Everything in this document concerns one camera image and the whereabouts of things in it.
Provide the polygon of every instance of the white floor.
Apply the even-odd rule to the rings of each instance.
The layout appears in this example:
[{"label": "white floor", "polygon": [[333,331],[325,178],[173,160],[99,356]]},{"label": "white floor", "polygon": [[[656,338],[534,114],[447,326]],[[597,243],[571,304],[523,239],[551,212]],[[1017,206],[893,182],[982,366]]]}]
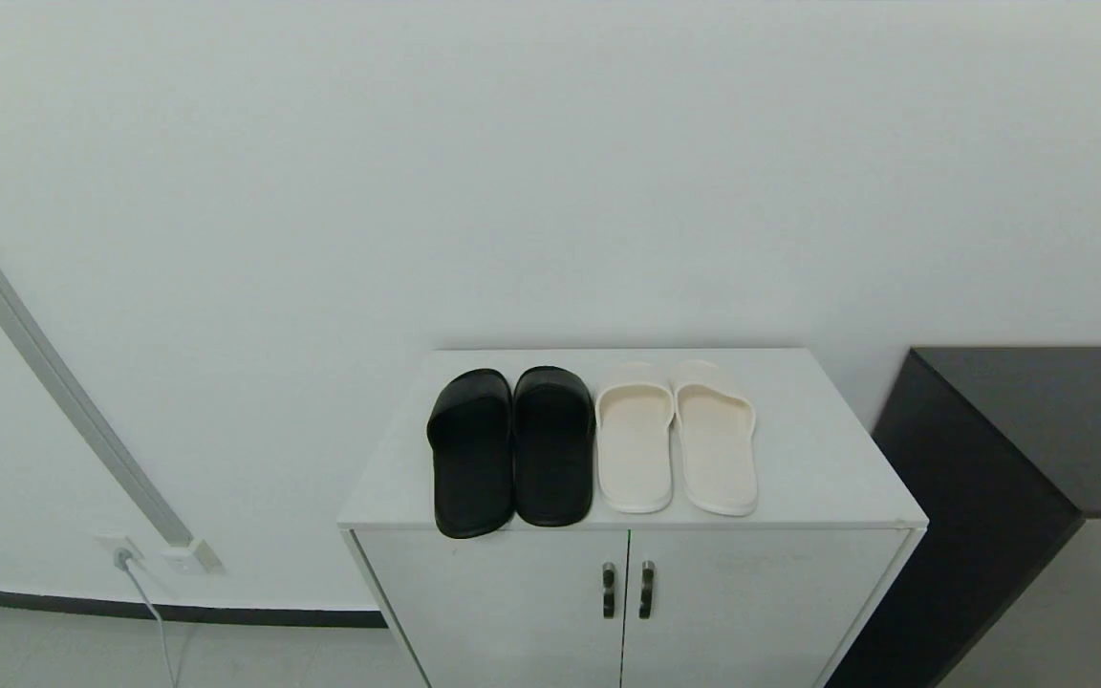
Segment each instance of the white floor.
[{"label": "white floor", "polygon": [[[181,688],[418,688],[389,631],[165,622]],[[0,688],[167,688],[154,621],[0,609]]]}]

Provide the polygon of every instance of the slipper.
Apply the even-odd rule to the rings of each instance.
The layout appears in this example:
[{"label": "slipper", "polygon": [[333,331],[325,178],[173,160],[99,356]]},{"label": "slipper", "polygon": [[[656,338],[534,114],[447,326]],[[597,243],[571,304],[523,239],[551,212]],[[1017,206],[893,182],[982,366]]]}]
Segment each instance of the slipper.
[{"label": "slipper", "polygon": [[751,450],[755,408],[724,371],[707,361],[680,362],[671,380],[686,495],[712,513],[753,513],[759,500]]},{"label": "slipper", "polygon": [[432,408],[436,527],[476,537],[512,518],[512,395],[501,372],[478,369],[447,383]]},{"label": "slipper", "polygon": [[593,401],[555,365],[516,380],[512,396],[516,513],[533,525],[568,525],[593,504]]},{"label": "slipper", "polygon": [[629,362],[598,391],[598,484],[618,512],[646,514],[673,496],[674,396],[654,367]]}]

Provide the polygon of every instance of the cable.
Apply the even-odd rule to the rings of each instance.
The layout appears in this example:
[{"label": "cable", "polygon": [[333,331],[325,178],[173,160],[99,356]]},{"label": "cable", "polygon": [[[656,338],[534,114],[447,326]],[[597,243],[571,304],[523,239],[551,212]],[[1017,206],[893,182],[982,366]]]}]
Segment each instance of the cable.
[{"label": "cable", "polygon": [[143,587],[139,585],[139,579],[134,578],[134,571],[130,570],[128,561],[132,558],[134,558],[134,555],[130,554],[130,549],[118,547],[118,552],[112,554],[112,566],[120,568],[126,571],[127,576],[130,576],[130,582],[134,583],[134,590],[139,591],[139,596],[143,598],[143,604],[148,607],[149,612],[152,612],[155,622],[161,627],[161,648],[164,648],[164,666],[170,670],[172,688],[176,688],[176,675],[172,674],[172,660],[167,656],[167,637],[164,635],[164,619],[161,618],[161,613],[152,605],[152,601],[148,599],[148,592],[143,592]]}]

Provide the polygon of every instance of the wall socket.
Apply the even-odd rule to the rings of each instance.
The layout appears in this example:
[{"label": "wall socket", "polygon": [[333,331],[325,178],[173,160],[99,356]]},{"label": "wall socket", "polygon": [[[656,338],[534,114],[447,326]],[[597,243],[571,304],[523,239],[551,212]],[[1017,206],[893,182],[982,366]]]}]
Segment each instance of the wall socket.
[{"label": "wall socket", "polygon": [[139,552],[139,547],[135,547],[134,543],[131,543],[130,537],[121,535],[119,533],[105,533],[96,535],[96,542],[100,544],[101,547],[109,554],[117,554],[118,548],[128,549],[130,556],[134,557],[137,561],[143,561],[143,554]]}]

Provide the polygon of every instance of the baseboard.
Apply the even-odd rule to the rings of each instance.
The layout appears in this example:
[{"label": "baseboard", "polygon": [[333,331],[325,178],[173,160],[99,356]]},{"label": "baseboard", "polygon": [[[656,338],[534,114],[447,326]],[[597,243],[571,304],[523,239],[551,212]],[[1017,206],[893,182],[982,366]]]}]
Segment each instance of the baseboard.
[{"label": "baseboard", "polygon": [[[152,619],[141,602],[84,600],[1,592],[0,607],[13,610],[111,615],[120,619]],[[184,623],[230,623],[240,626],[386,627],[380,612],[334,610],[241,610],[222,607],[156,604],[164,621]]]}]

